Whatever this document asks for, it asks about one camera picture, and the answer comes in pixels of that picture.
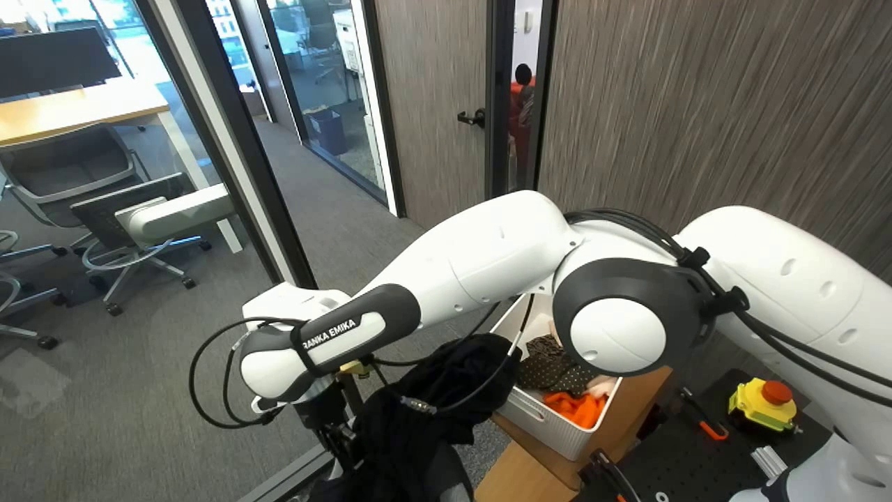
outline orange object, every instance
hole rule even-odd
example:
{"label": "orange object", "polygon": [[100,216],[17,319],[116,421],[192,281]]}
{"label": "orange object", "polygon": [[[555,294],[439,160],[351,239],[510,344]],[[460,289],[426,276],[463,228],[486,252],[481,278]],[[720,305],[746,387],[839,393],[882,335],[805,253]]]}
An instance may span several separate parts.
{"label": "orange object", "polygon": [[549,393],[545,395],[545,404],[560,414],[564,419],[574,421],[578,426],[592,429],[603,415],[608,398],[594,398],[592,393]]}
{"label": "orange object", "polygon": [[702,429],[707,439],[712,439],[712,440],[718,440],[718,443],[723,443],[723,440],[732,439],[726,426],[718,429],[718,426],[708,423],[708,421],[697,421],[697,426]]}
{"label": "orange object", "polygon": [[782,379],[766,379],[764,387],[762,387],[762,395],[776,407],[793,401],[793,391]]}

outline door handle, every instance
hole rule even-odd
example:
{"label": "door handle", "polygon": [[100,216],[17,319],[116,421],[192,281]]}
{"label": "door handle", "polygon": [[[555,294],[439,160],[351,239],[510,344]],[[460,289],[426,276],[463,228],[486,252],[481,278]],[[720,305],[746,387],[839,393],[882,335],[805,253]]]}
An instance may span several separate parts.
{"label": "door handle", "polygon": [[457,118],[456,118],[456,119],[460,119],[460,122],[467,122],[467,126],[486,128],[486,108],[474,108],[474,115],[468,115],[468,112],[457,112]]}

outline office chair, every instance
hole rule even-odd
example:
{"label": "office chair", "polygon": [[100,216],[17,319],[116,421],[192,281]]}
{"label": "office chair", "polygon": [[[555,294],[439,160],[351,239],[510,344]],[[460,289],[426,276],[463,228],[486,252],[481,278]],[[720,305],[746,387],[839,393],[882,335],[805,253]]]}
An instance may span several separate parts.
{"label": "office chair", "polygon": [[81,253],[81,263],[91,274],[118,274],[116,285],[109,287],[103,305],[111,315],[123,313],[120,289],[123,285],[139,271],[143,264],[153,264],[162,274],[170,274],[181,278],[181,285],[189,289],[196,287],[196,278],[188,276],[188,271],[174,269],[170,263],[159,259],[159,253],[169,253],[174,249],[185,246],[201,246],[210,252],[210,242],[201,238],[178,238],[169,234],[159,246],[138,242],[128,228],[120,223],[120,216],[134,211],[139,207],[150,207],[159,200],[170,200],[181,196],[188,188],[185,172],[150,178],[134,188],[123,188],[116,193],[103,193],[95,197],[84,197],[72,203],[72,216],[92,232],[95,242]]}
{"label": "office chair", "polygon": [[[43,253],[43,252],[54,252],[57,256],[64,256],[64,249],[57,249],[57,246],[31,246],[31,249],[14,252],[17,239],[21,239],[17,232],[0,228],[0,264],[21,259],[21,256]],[[17,276],[0,271],[0,319],[40,308],[40,305],[67,305],[67,302],[57,287],[25,296],[22,281]],[[0,335],[31,337],[43,348],[58,345],[57,337],[45,337],[35,329],[4,324],[4,322],[0,322]]]}
{"label": "office chair", "polygon": [[109,190],[138,184],[145,165],[123,140],[100,126],[0,154],[11,196],[43,223],[79,228],[70,207]]}

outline desk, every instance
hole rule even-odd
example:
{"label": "desk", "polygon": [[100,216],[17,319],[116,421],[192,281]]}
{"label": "desk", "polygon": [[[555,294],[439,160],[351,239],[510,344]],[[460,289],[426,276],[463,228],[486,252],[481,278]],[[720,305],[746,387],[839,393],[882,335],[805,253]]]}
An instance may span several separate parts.
{"label": "desk", "polygon": [[[132,79],[116,79],[103,86],[0,103],[0,147],[64,136],[100,122],[116,126],[150,118],[162,122],[196,190],[210,188],[185,131],[176,126],[169,108],[164,96],[157,86]],[[220,220],[219,228],[230,252],[244,252],[244,242],[237,239],[230,220]]]}
{"label": "desk", "polygon": [[546,465],[541,465],[524,447],[507,443],[493,468],[478,485],[478,502],[566,502],[578,490],[564,485]]}

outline red object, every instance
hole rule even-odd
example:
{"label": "red object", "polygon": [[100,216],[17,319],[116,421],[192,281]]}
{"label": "red object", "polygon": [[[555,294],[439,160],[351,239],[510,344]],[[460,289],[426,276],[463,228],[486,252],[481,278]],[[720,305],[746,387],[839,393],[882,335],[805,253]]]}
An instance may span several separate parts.
{"label": "red object", "polygon": [[712,439],[714,443],[727,440],[727,429],[726,426],[712,426],[708,421],[697,421],[697,426],[702,429],[707,439]]}
{"label": "red object", "polygon": [[790,387],[787,382],[782,382],[782,379],[766,379],[766,382],[762,384],[762,395],[764,395],[771,404],[782,407],[782,404],[793,401],[793,387]]}
{"label": "red object", "polygon": [[524,86],[520,82],[510,84],[507,96],[507,133],[514,136],[520,171],[527,172],[527,151],[531,151],[531,118],[524,118],[524,96],[537,90],[537,79]]}
{"label": "red object", "polygon": [[566,415],[582,429],[592,429],[598,419],[603,415],[608,398],[594,398],[592,393],[573,395],[573,393],[549,393],[545,395],[545,404],[555,414]]}

